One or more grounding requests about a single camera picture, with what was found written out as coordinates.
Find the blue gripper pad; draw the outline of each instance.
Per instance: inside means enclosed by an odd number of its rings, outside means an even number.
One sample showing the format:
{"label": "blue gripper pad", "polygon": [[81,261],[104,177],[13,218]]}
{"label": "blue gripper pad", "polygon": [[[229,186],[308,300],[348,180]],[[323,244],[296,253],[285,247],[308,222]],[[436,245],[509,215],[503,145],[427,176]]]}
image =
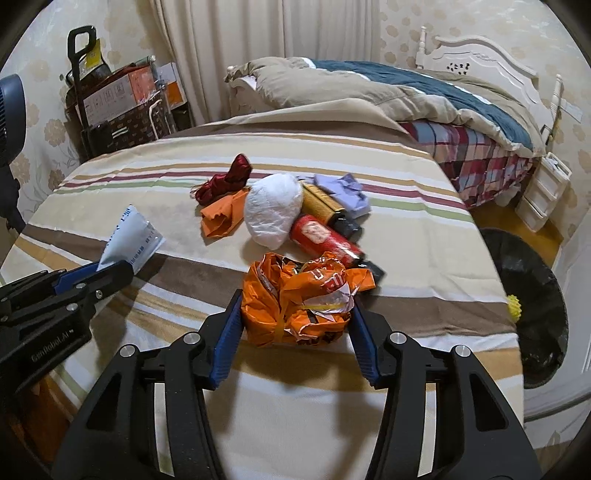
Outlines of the blue gripper pad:
{"label": "blue gripper pad", "polygon": [[230,367],[242,336],[241,304],[242,295],[239,295],[231,307],[232,310],[228,313],[226,325],[213,349],[212,371],[209,374],[213,388],[219,387],[230,373]]}
{"label": "blue gripper pad", "polygon": [[89,275],[95,273],[96,267],[98,266],[98,262],[93,262],[62,274],[60,278],[57,280],[56,286],[53,287],[54,291],[56,292],[56,295],[60,295],[65,291],[74,288],[74,285],[80,283],[80,280],[84,280]]}
{"label": "blue gripper pad", "polygon": [[348,326],[349,337],[351,338],[361,373],[369,384],[374,386],[379,379],[377,348],[369,334],[363,314],[357,305],[353,308],[352,314]]}

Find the metal bolt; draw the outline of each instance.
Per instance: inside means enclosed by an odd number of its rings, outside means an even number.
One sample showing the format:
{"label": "metal bolt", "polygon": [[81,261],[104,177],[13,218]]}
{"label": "metal bolt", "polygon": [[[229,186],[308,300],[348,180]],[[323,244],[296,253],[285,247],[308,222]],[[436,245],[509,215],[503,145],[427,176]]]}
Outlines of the metal bolt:
{"label": "metal bolt", "polygon": [[121,347],[121,350],[119,350],[119,354],[124,358],[132,356],[134,353],[135,347],[133,345],[124,345]]}
{"label": "metal bolt", "polygon": [[392,343],[396,343],[397,345],[402,345],[404,342],[406,342],[406,340],[406,335],[401,332],[394,332],[390,334],[390,341]]}
{"label": "metal bolt", "polygon": [[470,356],[472,350],[470,350],[466,345],[456,345],[456,353],[459,356]]}
{"label": "metal bolt", "polygon": [[197,332],[189,332],[183,338],[183,341],[188,345],[195,345],[195,343],[199,343],[200,340],[201,335],[199,335]]}

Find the dark red cloth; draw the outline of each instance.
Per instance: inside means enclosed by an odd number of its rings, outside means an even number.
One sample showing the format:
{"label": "dark red cloth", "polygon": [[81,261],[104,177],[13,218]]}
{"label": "dark red cloth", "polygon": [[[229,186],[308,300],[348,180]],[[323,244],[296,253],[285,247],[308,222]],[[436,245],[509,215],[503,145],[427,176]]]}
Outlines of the dark red cloth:
{"label": "dark red cloth", "polygon": [[200,205],[207,206],[213,203],[221,195],[237,192],[246,186],[246,181],[251,176],[252,167],[245,155],[239,153],[230,166],[228,173],[216,173],[191,193]]}

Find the black trash can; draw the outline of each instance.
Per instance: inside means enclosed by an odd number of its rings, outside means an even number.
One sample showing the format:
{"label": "black trash can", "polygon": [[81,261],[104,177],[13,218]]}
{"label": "black trash can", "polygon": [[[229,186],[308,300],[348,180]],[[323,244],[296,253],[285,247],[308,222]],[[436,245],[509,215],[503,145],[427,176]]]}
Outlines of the black trash can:
{"label": "black trash can", "polygon": [[569,339],[566,305],[558,281],[521,238],[496,228],[480,230],[507,295],[521,303],[517,335],[524,387],[544,385],[564,360]]}

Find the black bottle cap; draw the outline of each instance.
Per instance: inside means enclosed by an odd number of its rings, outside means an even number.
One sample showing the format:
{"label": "black bottle cap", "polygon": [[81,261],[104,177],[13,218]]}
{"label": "black bottle cap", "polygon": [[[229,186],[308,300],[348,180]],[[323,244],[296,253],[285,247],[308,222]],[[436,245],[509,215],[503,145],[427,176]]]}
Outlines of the black bottle cap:
{"label": "black bottle cap", "polygon": [[361,238],[363,228],[348,215],[337,213],[329,225],[335,232],[343,235],[349,242],[356,244]]}
{"label": "black bottle cap", "polygon": [[367,268],[374,276],[374,283],[376,284],[376,286],[379,285],[382,279],[386,276],[386,272],[384,270],[382,270],[375,263],[370,262],[369,260],[362,260],[361,262],[358,262],[357,267]]}

